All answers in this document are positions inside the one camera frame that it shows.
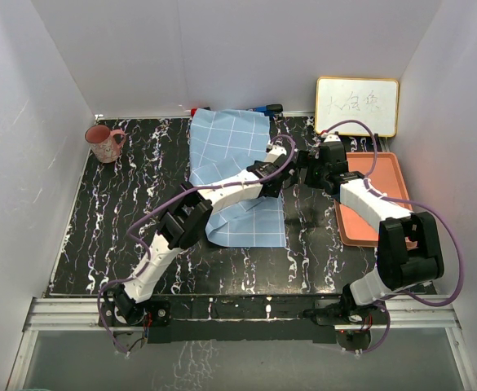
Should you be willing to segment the blue checked tablecloth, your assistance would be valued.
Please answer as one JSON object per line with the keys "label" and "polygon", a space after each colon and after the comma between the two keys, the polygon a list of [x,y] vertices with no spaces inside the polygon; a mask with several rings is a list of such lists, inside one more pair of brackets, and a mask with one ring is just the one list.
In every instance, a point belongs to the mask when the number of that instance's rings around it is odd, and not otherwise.
{"label": "blue checked tablecloth", "polygon": [[[271,140],[269,118],[243,110],[198,109],[189,130],[190,182],[207,185],[240,173],[264,160]],[[207,239],[228,248],[286,246],[283,202],[278,198],[245,200],[208,221]]]}

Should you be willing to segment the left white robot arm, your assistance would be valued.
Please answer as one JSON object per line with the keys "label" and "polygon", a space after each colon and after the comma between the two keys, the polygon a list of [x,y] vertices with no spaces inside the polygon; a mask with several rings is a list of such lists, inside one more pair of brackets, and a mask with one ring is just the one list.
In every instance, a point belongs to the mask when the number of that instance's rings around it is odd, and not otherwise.
{"label": "left white robot arm", "polygon": [[152,242],[136,269],[109,289],[113,313],[128,325],[140,323],[146,312],[144,303],[160,277],[182,251],[200,240],[212,216],[242,201],[276,198],[295,172],[296,164],[281,156],[273,162],[256,160],[238,174],[209,185],[181,185],[180,193],[159,208]]}

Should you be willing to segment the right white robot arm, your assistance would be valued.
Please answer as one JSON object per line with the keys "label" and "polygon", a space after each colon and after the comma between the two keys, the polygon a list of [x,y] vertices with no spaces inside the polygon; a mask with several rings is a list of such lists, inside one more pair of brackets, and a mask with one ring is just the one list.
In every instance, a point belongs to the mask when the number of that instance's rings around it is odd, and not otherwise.
{"label": "right white robot arm", "polygon": [[324,190],[378,233],[373,270],[344,286],[338,302],[304,310],[303,318],[330,317],[359,323],[391,294],[443,276],[435,217],[428,212],[413,213],[403,206],[403,200],[386,200],[363,174],[350,171],[342,142],[321,143],[316,152],[300,151],[296,169],[306,170],[306,186]]}

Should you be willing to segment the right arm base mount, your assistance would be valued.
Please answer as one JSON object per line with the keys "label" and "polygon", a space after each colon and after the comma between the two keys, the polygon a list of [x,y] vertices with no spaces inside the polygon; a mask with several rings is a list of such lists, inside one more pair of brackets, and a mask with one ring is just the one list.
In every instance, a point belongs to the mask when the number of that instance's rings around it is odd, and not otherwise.
{"label": "right arm base mount", "polygon": [[365,326],[377,310],[375,305],[355,306],[349,310],[343,307],[339,299],[319,299],[313,302],[310,309],[303,310],[298,316],[301,319],[310,319],[319,326]]}

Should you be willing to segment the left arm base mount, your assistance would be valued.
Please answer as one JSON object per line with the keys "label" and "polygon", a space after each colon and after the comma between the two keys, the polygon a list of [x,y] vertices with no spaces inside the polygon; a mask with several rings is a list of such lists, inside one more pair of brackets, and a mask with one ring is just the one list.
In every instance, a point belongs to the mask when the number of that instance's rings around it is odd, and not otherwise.
{"label": "left arm base mount", "polygon": [[165,327],[171,321],[171,304],[168,301],[135,303],[122,288],[104,292],[100,309],[99,325],[104,319],[109,327]]}

